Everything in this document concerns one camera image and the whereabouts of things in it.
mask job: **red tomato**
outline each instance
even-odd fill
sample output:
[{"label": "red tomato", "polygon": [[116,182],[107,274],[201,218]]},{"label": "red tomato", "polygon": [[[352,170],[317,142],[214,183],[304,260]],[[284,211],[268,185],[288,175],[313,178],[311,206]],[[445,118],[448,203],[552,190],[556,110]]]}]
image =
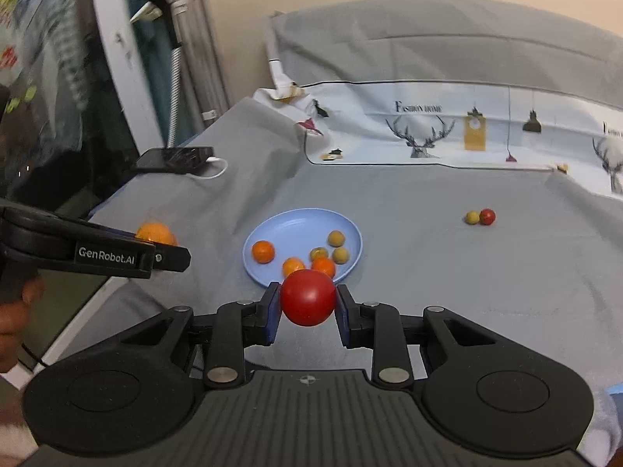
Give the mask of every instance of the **red tomato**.
[{"label": "red tomato", "polygon": [[335,308],[335,285],[317,270],[302,269],[288,275],[281,285],[281,309],[300,326],[316,326]]},{"label": "red tomato", "polygon": [[495,212],[492,209],[483,209],[480,211],[480,222],[483,225],[491,225],[495,221]]}]

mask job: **white cable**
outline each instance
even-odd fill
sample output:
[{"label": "white cable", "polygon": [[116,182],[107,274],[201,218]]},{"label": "white cable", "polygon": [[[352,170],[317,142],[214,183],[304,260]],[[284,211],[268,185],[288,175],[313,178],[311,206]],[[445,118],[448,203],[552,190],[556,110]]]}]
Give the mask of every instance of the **white cable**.
[{"label": "white cable", "polygon": [[171,51],[171,113],[169,116],[169,140],[166,147],[175,146],[178,131],[178,106],[180,104],[180,64],[182,48]]},{"label": "white cable", "polygon": [[219,161],[222,162],[224,166],[223,166],[223,169],[215,176],[204,177],[204,176],[194,176],[193,174],[186,174],[186,175],[188,177],[192,177],[193,179],[198,179],[199,181],[207,181],[208,179],[216,179],[217,177],[220,177],[225,173],[225,170],[227,170],[229,163],[227,163],[227,160],[223,158],[217,158],[216,156],[211,156],[210,158],[206,160],[207,163],[216,163]]}]

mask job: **oval plate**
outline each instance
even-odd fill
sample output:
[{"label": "oval plate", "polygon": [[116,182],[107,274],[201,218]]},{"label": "oval plate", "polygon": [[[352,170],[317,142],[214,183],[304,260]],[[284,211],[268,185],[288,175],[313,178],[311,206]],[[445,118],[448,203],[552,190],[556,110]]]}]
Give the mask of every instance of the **oval plate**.
[{"label": "oval plate", "polygon": [[[268,286],[273,281],[281,283],[283,262],[296,256],[311,267],[310,251],[316,247],[324,247],[329,257],[334,249],[326,243],[332,230],[339,230],[346,237],[344,247],[351,257],[344,265],[336,265],[334,283],[340,282],[348,275],[361,257],[363,241],[359,228],[342,214],[326,209],[295,209],[282,212],[266,219],[248,236],[242,248],[242,263],[254,281]],[[251,247],[259,240],[267,240],[275,246],[275,259],[266,264],[257,263],[251,255]]]}]

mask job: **plate rim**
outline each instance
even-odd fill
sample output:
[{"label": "plate rim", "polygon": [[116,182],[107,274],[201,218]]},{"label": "plate rim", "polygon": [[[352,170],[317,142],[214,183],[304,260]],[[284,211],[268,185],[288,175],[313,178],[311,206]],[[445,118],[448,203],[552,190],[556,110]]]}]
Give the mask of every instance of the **plate rim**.
[{"label": "plate rim", "polygon": [[270,218],[266,218],[264,219],[264,221],[262,221],[259,225],[257,225],[250,234],[248,234],[248,237],[246,238],[246,240],[244,241],[244,244],[242,245],[242,266],[244,266],[245,271],[247,271],[247,274],[249,277],[251,277],[251,279],[253,279],[257,284],[259,284],[260,286],[263,287],[267,287],[268,284],[264,284],[261,283],[258,279],[256,279],[253,274],[249,271],[248,266],[247,266],[247,260],[245,259],[244,255],[245,255],[245,249],[247,247],[248,244],[248,240],[251,238],[251,236],[257,231],[259,230],[259,228],[264,224],[264,223],[268,223],[271,219],[277,218],[279,216],[288,214],[290,212],[297,212],[300,210],[322,210],[324,212],[329,212],[331,214],[337,214],[338,216],[340,216],[341,218],[344,218],[346,221],[348,221],[349,223],[351,223],[351,225],[354,226],[354,229],[357,231],[357,235],[359,236],[359,252],[357,253],[357,257],[354,259],[353,264],[351,265],[351,268],[348,269],[347,272],[345,272],[344,274],[342,274],[340,277],[334,277],[332,279],[334,284],[338,284],[340,281],[342,281],[348,274],[350,274],[350,272],[353,270],[353,268],[355,268],[355,266],[357,265],[357,263],[359,263],[359,259],[361,257],[361,254],[363,252],[363,236],[361,235],[361,231],[359,230],[359,226],[357,226],[353,220],[351,218],[347,218],[346,216],[344,216],[342,213],[337,212],[336,210],[331,210],[331,209],[322,209],[322,207],[300,207],[299,209],[290,209],[290,210],[284,210],[283,212],[279,212],[273,216],[271,216]]}]

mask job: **black cable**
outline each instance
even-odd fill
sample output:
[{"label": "black cable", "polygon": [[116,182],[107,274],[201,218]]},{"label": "black cable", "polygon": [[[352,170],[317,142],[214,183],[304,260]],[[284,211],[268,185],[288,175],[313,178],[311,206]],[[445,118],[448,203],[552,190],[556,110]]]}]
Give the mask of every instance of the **black cable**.
[{"label": "black cable", "polygon": [[26,346],[23,342],[22,342],[22,349],[24,351],[26,351],[26,353],[29,355],[30,358],[32,358],[33,360],[36,361],[36,363],[38,363],[39,365],[43,366],[43,367],[49,367],[49,365],[47,363],[45,363],[45,361],[43,361],[41,358],[39,358],[37,355],[35,355],[29,348],[28,346]]}]

